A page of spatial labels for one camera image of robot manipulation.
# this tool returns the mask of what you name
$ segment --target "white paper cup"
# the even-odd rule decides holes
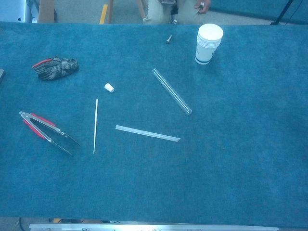
[[[208,64],[220,45],[223,30],[215,24],[204,24],[199,28],[195,60],[198,64]]]

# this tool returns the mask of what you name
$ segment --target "hand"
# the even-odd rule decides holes
[[[203,8],[199,10],[199,13],[206,13],[208,9],[210,8],[211,5],[211,0],[198,0],[197,3],[195,4],[194,8],[198,9],[201,6],[201,3],[204,3]]]

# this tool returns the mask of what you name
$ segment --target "pants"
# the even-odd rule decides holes
[[[195,9],[197,0],[178,0],[179,24],[204,24],[204,14],[199,14],[200,9]],[[148,13],[143,19],[144,24],[169,23],[173,5],[162,4],[159,0],[147,0]]]

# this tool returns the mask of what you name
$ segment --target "yellow stripe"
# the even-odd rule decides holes
[[[105,17],[106,17],[106,13],[107,13],[107,8],[108,8],[108,5],[107,5],[107,4],[104,4],[103,10],[102,10],[101,19],[100,19],[100,24],[104,24],[104,22],[105,22]]]

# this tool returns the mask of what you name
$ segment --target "person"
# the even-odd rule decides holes
[[[165,24],[170,22],[172,4],[162,4],[161,0],[147,0],[148,13],[144,24]],[[179,24],[203,24],[204,15],[208,11],[211,0],[178,0]]]

